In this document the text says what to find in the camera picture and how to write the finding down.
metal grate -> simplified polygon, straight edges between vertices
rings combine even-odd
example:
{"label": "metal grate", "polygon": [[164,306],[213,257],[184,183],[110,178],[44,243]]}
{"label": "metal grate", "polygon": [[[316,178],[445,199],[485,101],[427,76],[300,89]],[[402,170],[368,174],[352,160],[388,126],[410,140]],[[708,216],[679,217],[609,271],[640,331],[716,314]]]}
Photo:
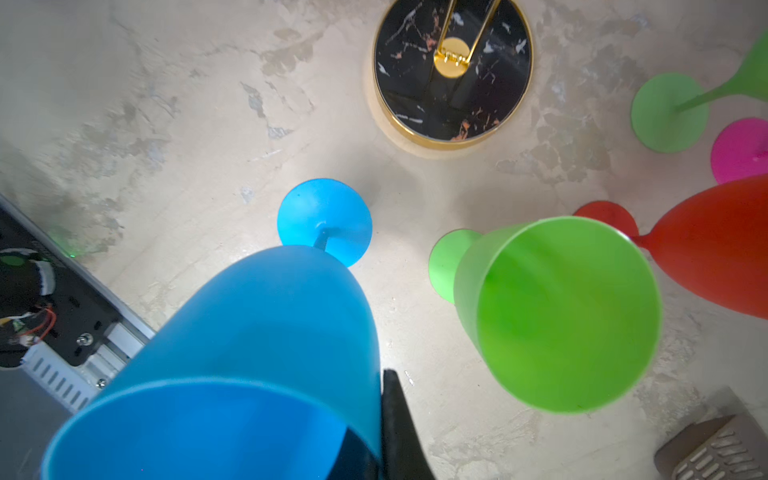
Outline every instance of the metal grate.
{"label": "metal grate", "polygon": [[734,417],[679,464],[674,480],[768,480],[765,465],[755,459],[765,461],[768,442],[753,430],[743,417]]}
{"label": "metal grate", "polygon": [[99,392],[44,342],[27,351],[22,368],[72,413],[82,410]]}

black marble tray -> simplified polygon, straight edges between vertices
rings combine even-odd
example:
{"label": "black marble tray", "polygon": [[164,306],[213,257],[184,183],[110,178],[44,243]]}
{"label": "black marble tray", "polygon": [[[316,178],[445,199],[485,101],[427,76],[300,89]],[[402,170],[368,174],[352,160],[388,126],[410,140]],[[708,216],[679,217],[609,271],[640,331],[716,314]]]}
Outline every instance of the black marble tray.
{"label": "black marble tray", "polygon": [[[470,47],[492,0],[458,0],[448,37]],[[468,142],[515,110],[531,80],[531,36],[517,6],[502,0],[469,69],[445,78],[434,66],[448,0],[398,0],[376,38],[373,67],[381,99],[401,128],[427,142]]]}

gold circular plate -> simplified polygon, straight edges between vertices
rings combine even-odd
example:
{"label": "gold circular plate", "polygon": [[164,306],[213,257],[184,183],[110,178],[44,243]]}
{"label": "gold circular plate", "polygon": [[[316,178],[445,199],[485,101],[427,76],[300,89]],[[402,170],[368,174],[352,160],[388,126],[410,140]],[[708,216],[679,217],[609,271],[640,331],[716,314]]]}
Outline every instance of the gold circular plate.
{"label": "gold circular plate", "polygon": [[[460,38],[446,38],[442,42],[442,47],[446,51],[450,51],[451,53],[464,58],[469,56],[469,45]],[[435,68],[440,72],[440,75],[446,78],[461,77],[467,71],[467,68],[469,68],[469,64],[450,61],[448,60],[448,57],[440,55],[437,51],[432,57],[435,59]]]}

electrical wire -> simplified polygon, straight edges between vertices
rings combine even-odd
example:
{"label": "electrical wire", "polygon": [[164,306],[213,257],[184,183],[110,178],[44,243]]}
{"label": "electrical wire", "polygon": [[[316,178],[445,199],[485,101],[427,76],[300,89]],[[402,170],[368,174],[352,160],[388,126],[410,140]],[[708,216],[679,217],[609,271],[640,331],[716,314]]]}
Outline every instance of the electrical wire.
{"label": "electrical wire", "polygon": [[53,310],[51,310],[51,307],[49,306],[45,310],[48,312],[48,315],[46,316],[46,318],[50,318],[51,322],[48,324],[48,328],[45,329],[45,331],[42,333],[42,335],[40,335],[40,338],[38,338],[38,341],[35,342],[35,345],[40,343],[40,342],[42,342],[42,340],[45,338],[45,336],[48,335],[48,332],[50,332],[51,329],[53,328],[53,325],[56,324],[56,314],[54,313]]}
{"label": "electrical wire", "polygon": [[37,312],[35,314],[35,316],[39,315],[42,312],[46,312],[46,314],[45,314],[45,319],[43,319],[43,321],[40,322],[40,325],[36,326],[33,329],[29,329],[26,332],[17,333],[16,336],[29,335],[30,333],[34,333],[34,332],[37,332],[38,330],[42,329],[45,326],[46,322],[51,318],[50,313],[53,313],[53,310],[51,310],[51,306],[48,305],[43,310],[40,310],[39,312]]}
{"label": "electrical wire", "polygon": [[21,320],[21,319],[27,318],[28,316],[36,316],[39,313],[40,313],[40,311],[35,312],[35,313],[27,312],[24,315],[11,315],[11,316],[7,316],[5,318],[0,319],[0,326],[3,326],[3,325],[5,325],[8,322],[12,322],[13,320]]}

wine glass base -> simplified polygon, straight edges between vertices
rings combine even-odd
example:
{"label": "wine glass base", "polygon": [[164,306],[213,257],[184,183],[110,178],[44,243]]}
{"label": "wine glass base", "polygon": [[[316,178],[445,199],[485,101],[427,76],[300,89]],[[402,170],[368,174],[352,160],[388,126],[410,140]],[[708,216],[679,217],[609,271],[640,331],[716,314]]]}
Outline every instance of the wine glass base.
{"label": "wine glass base", "polygon": [[429,254],[429,281],[438,295],[450,303],[454,303],[453,283],[458,264],[480,237],[474,230],[453,230],[438,240]]}
{"label": "wine glass base", "polygon": [[637,222],[634,221],[632,214],[626,208],[614,202],[599,200],[590,202],[576,210],[574,217],[586,217],[592,220],[599,220],[607,223],[616,230],[619,230],[627,237],[638,237],[640,231],[637,228]]}
{"label": "wine glass base", "polygon": [[373,224],[366,203],[351,187],[316,178],[294,187],[283,199],[277,233],[283,245],[319,247],[352,266],[368,250]]}
{"label": "wine glass base", "polygon": [[632,129],[637,138],[663,154],[693,146],[707,127],[710,109],[705,104],[681,112],[674,108],[702,93],[694,79],[679,73],[647,81],[632,101]]}
{"label": "wine glass base", "polygon": [[768,174],[768,121],[743,118],[725,127],[712,146],[711,164],[718,184]]}

